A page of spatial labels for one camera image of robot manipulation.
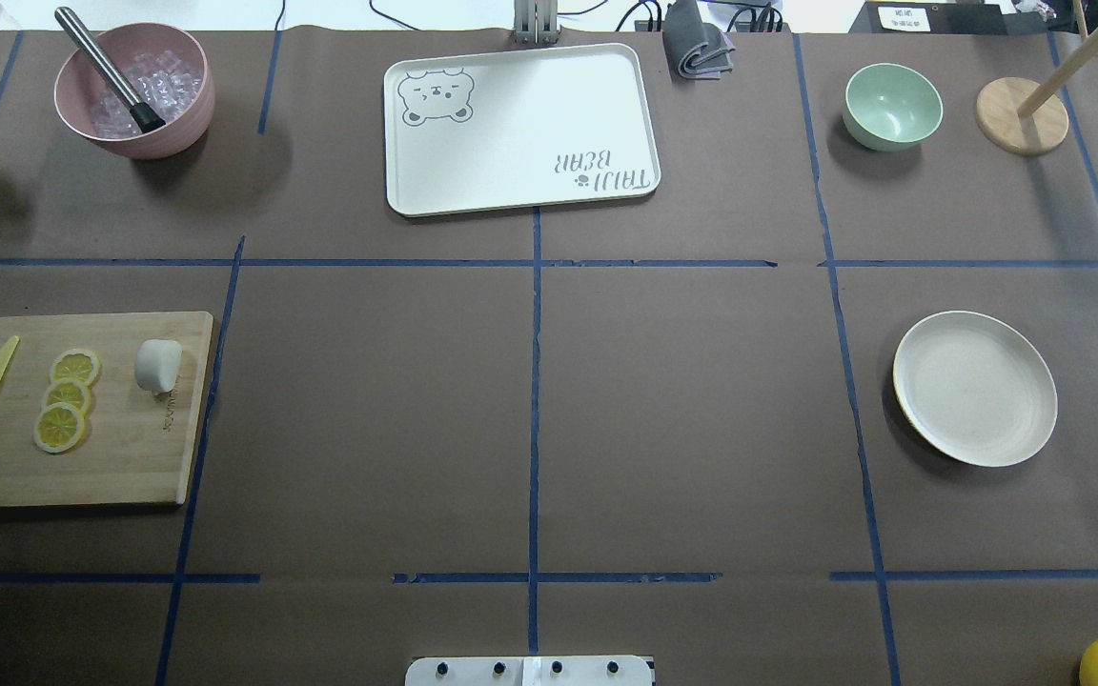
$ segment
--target wooden base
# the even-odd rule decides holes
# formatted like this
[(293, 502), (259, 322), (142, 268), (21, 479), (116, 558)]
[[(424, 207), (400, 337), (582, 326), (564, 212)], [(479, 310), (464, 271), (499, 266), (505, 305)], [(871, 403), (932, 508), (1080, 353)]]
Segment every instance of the wooden base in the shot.
[(977, 94), (977, 125), (986, 138), (1016, 155), (1043, 155), (1057, 147), (1071, 131), (1071, 117), (1058, 97), (1050, 97), (1031, 117), (1020, 117), (1019, 105), (1041, 83), (1006, 77), (989, 82)]

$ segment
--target metal bracket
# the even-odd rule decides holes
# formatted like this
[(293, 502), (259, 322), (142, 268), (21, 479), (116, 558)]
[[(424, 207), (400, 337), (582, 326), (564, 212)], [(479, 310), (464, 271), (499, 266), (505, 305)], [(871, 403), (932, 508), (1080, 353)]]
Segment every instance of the metal bracket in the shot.
[(558, 0), (515, 0), (515, 41), (558, 43)]

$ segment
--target green bowl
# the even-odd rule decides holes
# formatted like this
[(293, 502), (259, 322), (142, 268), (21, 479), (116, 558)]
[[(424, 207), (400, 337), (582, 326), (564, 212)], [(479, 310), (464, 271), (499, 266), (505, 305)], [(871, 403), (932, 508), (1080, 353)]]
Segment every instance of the green bowl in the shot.
[(892, 61), (867, 65), (845, 83), (845, 130), (872, 150), (914, 147), (943, 121), (943, 101), (927, 77)]

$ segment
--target pink bowl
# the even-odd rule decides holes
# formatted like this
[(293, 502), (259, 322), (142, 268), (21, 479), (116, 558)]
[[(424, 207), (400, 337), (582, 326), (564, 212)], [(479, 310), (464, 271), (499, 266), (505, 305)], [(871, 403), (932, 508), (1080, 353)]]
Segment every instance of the pink bowl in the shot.
[(76, 50), (61, 65), (54, 83), (54, 105), (57, 116), (70, 131), (96, 143), (104, 150), (132, 157), (135, 160), (155, 160), (176, 155), (190, 147), (210, 128), (214, 114), (214, 81), (210, 76), (210, 61), (201, 45), (188, 33), (173, 25), (136, 23), (120, 25), (97, 36), (97, 43), (110, 60), (122, 69), (143, 53), (160, 54), (170, 50), (193, 67), (201, 67), (201, 90), (179, 117), (165, 123), (149, 134), (132, 138), (100, 138), (91, 123), (90, 109), (99, 103), (104, 92), (104, 78), (100, 77), (82, 50)]

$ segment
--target metal muddler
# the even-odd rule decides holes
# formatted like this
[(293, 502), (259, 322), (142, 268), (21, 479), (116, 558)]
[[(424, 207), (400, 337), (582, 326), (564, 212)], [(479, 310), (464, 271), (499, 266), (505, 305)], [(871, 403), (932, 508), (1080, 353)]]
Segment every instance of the metal muddler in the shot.
[(152, 109), (152, 105), (147, 104), (147, 101), (138, 97), (138, 91), (134, 90), (134, 87), (127, 81), (125, 75), (121, 74), (117, 65), (112, 64), (109, 56), (104, 55), (103, 48), (88, 33), (88, 27), (83, 25), (82, 21), (79, 21), (79, 16), (75, 14), (75, 10), (58, 8), (54, 11), (54, 18), (57, 19), (58, 25), (61, 25), (61, 30), (65, 30), (70, 40), (79, 46), (79, 50), (83, 50), (91, 59), (91, 64), (96, 66), (96, 70), (100, 72), (105, 82), (109, 82), (109, 87), (112, 88), (113, 92), (116, 92), (122, 103), (125, 103), (126, 108), (130, 108), (130, 116), (134, 117), (134, 122), (138, 123), (138, 128), (144, 134), (164, 126), (164, 119), (155, 113), (155, 110)]

